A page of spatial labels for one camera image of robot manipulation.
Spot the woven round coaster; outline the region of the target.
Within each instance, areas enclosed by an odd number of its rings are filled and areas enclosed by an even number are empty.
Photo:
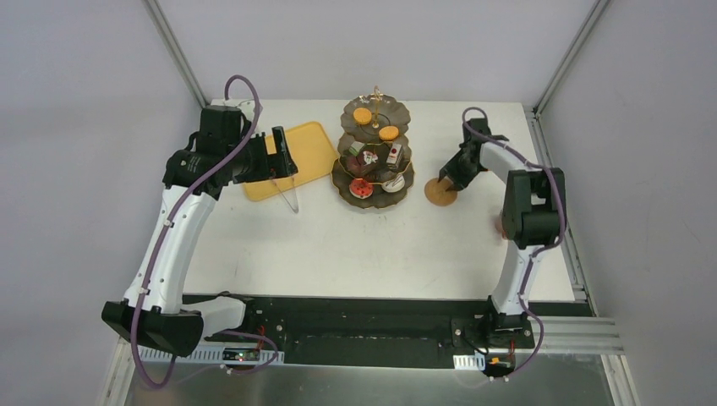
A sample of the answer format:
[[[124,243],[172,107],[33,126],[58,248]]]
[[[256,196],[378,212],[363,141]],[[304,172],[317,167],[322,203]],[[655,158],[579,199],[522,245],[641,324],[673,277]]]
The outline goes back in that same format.
[[[449,178],[433,178],[425,184],[424,195],[431,204],[445,207],[456,201],[458,192],[452,189]]]

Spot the pink handled metal tongs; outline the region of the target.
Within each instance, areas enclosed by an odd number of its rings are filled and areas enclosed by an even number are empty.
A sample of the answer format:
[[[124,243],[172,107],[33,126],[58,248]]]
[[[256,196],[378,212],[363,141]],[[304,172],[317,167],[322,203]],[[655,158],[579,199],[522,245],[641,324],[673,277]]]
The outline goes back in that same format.
[[[271,180],[272,186],[278,194],[283,198],[289,209],[294,214],[299,214],[300,205],[297,192],[296,177],[274,178]]]

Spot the white glazed donut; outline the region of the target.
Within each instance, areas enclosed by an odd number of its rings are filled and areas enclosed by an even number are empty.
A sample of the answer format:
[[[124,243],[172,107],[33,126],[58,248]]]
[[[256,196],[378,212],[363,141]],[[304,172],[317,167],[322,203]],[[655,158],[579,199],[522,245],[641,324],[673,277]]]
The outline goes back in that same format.
[[[387,180],[381,184],[381,188],[388,194],[394,194],[402,190],[406,185],[406,180],[402,173],[397,174],[394,178]]]

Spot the orange ceramic cup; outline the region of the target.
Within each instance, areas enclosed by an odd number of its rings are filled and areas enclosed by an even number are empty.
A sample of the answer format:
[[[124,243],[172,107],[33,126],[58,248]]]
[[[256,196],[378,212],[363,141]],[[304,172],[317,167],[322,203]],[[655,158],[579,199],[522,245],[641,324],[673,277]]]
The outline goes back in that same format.
[[[496,217],[496,218],[495,218],[495,221],[494,221],[494,224],[495,224],[495,230],[496,230],[496,232],[498,233],[498,235],[499,235],[502,239],[506,240],[506,239],[507,239],[507,236],[506,236],[506,231],[505,231],[505,229],[504,229],[504,227],[503,227],[502,217],[501,217],[501,216]]]

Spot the orange macaron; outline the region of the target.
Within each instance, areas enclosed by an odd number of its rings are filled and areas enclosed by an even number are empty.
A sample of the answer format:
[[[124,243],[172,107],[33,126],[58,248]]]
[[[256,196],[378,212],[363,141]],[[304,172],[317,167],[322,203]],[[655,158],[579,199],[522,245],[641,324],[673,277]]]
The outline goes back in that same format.
[[[399,129],[396,126],[385,126],[379,130],[379,138],[382,141],[393,141],[400,135]]]
[[[353,120],[357,125],[366,125],[373,121],[373,113],[366,107],[358,107],[353,113]]]

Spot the green layered cake piece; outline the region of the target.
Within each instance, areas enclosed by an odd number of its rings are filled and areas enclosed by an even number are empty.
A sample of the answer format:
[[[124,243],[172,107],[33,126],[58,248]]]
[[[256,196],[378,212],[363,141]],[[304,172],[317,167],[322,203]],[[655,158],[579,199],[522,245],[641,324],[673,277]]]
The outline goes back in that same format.
[[[354,141],[347,149],[349,156],[359,156],[366,147],[366,144],[360,141]]]

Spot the three tier dark cake stand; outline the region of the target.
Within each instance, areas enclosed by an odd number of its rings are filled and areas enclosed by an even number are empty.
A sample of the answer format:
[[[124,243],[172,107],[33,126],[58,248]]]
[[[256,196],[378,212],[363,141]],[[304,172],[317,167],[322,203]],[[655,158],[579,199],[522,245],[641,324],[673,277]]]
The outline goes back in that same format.
[[[366,125],[357,125],[352,113],[358,107],[368,108],[374,115],[373,121]],[[413,187],[415,171],[413,168],[413,152],[409,145],[407,132],[411,123],[411,114],[406,105],[396,97],[387,95],[379,86],[368,93],[359,95],[349,101],[342,110],[340,117],[342,136],[337,143],[337,159],[331,170],[331,183],[338,195],[350,206],[361,210],[381,210],[396,206],[404,200]],[[400,135],[393,141],[382,141],[379,130],[385,126],[396,126]],[[366,144],[364,151],[373,151],[379,157],[374,167],[362,167],[356,156],[347,154],[348,147],[354,142]],[[386,157],[392,143],[403,145],[403,155],[399,168],[391,169],[386,165]],[[381,184],[402,173],[405,187],[397,193],[388,194]],[[355,178],[363,178],[374,185],[374,194],[368,199],[357,199],[349,193],[349,184]]]

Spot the red strawberry tart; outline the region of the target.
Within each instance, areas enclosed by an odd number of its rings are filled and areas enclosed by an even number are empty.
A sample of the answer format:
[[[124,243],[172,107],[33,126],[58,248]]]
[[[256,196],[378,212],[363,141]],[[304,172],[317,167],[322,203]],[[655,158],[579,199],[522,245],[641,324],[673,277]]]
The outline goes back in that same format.
[[[365,200],[374,194],[374,185],[363,178],[355,178],[349,184],[349,193],[351,196]]]

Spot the chocolate cake slice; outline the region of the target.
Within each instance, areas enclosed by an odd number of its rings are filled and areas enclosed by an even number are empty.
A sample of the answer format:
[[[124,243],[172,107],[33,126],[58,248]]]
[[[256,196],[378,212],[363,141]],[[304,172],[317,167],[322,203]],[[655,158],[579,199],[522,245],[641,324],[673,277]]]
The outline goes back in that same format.
[[[379,162],[379,157],[373,151],[362,151],[357,156],[357,161],[362,167],[374,167]]]

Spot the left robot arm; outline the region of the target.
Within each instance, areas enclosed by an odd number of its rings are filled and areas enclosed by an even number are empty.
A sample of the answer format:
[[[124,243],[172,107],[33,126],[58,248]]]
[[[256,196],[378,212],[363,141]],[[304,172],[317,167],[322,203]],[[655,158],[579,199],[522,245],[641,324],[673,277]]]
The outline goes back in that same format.
[[[255,118],[240,107],[203,108],[198,130],[167,160],[159,217],[140,268],[123,298],[104,304],[102,320],[130,343],[177,357],[225,330],[238,342],[251,340],[258,320],[243,300],[222,294],[183,303],[187,271],[225,187],[297,173],[282,126],[258,133]]]

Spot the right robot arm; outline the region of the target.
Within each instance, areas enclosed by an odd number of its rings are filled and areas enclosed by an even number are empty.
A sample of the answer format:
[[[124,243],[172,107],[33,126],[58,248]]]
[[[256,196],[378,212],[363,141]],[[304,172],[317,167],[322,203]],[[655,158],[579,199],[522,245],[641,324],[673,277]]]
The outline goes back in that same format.
[[[499,282],[480,319],[480,336],[499,347],[523,328],[528,319],[528,294],[545,251],[561,244],[566,231],[565,179],[557,167],[531,162],[492,135],[485,118],[462,123],[458,152],[441,168],[438,180],[459,192],[483,172],[492,172],[505,185],[500,225],[508,248]]]

